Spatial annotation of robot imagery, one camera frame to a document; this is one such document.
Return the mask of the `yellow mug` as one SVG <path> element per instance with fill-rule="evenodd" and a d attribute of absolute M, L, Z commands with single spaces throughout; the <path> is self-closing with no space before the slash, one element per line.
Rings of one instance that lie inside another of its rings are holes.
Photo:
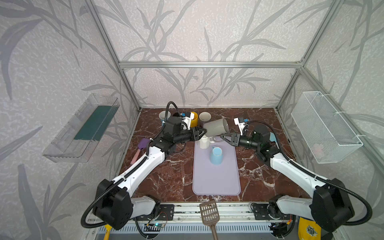
<path fill-rule="evenodd" d="M 191 112 L 191 114 L 193 115 L 193 117 L 191 118 L 191 125 L 190 125 L 190 127 L 194 128 L 194 127 L 198 126 L 199 116 L 195 112 Z"/>

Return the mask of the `white faceted mug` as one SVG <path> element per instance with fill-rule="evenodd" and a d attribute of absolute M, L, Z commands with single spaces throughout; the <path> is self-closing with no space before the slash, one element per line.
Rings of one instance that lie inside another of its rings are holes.
<path fill-rule="evenodd" d="M 210 146 L 210 138 L 204 135 L 200 140 L 199 140 L 199 147 L 200 149 L 208 149 Z"/>

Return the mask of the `grey mug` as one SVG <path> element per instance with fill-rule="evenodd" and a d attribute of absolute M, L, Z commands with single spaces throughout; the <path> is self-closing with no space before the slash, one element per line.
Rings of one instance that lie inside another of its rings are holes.
<path fill-rule="evenodd" d="M 229 132 L 229 125 L 225 118 L 205 123 L 203 128 L 207 130 L 203 137 L 208 138 L 211 143 L 223 142 L 222 139 L 216 140 L 216 137 Z"/>

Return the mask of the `purple mug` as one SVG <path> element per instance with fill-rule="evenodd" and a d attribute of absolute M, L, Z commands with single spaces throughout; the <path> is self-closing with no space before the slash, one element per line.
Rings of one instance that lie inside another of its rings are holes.
<path fill-rule="evenodd" d="M 212 119 L 212 115 L 209 112 L 201 112 L 199 114 L 199 125 L 203 127 L 205 123 Z"/>

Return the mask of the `light blue mug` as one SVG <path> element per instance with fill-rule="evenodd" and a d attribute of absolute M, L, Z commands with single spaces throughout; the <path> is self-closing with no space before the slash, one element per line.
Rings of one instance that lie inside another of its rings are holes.
<path fill-rule="evenodd" d="M 223 162 L 223 150 L 220 147 L 212 147 L 210 162 L 213 165 L 220 165 Z"/>

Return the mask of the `teal patterned mug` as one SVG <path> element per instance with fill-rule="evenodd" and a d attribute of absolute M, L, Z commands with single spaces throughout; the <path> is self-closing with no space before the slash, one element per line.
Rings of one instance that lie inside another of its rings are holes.
<path fill-rule="evenodd" d="M 159 119 L 161 120 L 162 124 L 166 121 L 166 119 L 168 119 L 171 116 L 172 116 L 172 113 L 166 110 L 159 113 Z"/>

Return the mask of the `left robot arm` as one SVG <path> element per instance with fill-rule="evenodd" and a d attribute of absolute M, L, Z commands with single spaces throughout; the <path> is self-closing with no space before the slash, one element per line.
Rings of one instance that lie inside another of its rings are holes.
<path fill-rule="evenodd" d="M 125 172 L 98 185 L 95 200 L 83 213 L 80 223 L 85 229 L 109 225 L 120 230 L 140 216 L 156 216 L 160 202 L 153 197 L 134 198 L 143 180 L 169 155 L 178 144 L 199 141 L 207 130 L 191 127 L 191 114 L 166 117 L 160 132 L 150 140 L 146 152 Z"/>

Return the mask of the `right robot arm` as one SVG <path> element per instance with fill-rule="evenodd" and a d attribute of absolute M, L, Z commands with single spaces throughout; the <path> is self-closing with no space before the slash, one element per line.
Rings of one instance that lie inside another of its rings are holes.
<path fill-rule="evenodd" d="M 247 135 L 250 124 L 256 126 L 251 136 Z M 360 195 L 347 189 L 343 182 L 326 179 L 289 159 L 279 138 L 271 142 L 274 129 L 263 121 L 241 123 L 240 133 L 224 133 L 220 137 L 234 147 L 254 150 L 265 165 L 282 173 L 300 186 L 308 199 L 280 195 L 272 204 L 287 215 L 299 216 L 314 221 L 323 230 L 333 232 L 340 226 L 358 226 L 367 223 L 373 216 L 373 209 Z"/>

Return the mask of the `light blue spatula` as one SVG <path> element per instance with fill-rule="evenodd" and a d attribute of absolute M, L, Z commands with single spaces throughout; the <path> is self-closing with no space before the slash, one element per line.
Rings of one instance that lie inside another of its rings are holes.
<path fill-rule="evenodd" d="M 270 133 L 270 142 L 278 143 L 276 135 L 274 133 Z"/>

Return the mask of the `lavender tray mat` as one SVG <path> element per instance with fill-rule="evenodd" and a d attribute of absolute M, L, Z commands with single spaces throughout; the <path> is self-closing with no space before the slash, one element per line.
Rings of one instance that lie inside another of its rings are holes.
<path fill-rule="evenodd" d="M 223 161 L 210 161 L 213 148 L 223 151 Z M 193 192 L 196 195 L 237 196 L 241 192 L 239 168 L 235 147 L 226 142 L 213 143 L 207 149 L 195 144 Z"/>

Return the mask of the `brown slotted spatula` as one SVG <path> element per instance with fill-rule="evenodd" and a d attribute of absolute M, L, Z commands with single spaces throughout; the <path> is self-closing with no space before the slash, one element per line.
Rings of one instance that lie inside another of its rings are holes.
<path fill-rule="evenodd" d="M 218 240 L 216 224 L 220 220 L 220 215 L 215 200 L 199 204 L 202 222 L 211 229 L 213 239 Z"/>

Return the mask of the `yellow work glove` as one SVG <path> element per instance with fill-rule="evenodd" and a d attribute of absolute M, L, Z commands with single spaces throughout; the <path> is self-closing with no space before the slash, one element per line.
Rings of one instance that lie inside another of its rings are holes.
<path fill-rule="evenodd" d="M 298 237 L 300 240 L 321 240 L 322 228 L 314 221 L 300 217 Z"/>

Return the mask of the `clear plastic shelf bin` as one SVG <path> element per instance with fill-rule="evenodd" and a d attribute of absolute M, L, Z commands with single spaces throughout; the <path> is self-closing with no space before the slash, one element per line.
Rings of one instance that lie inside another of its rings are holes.
<path fill-rule="evenodd" d="M 117 97 L 90 94 L 43 151 L 55 163 L 86 163 L 120 107 Z"/>

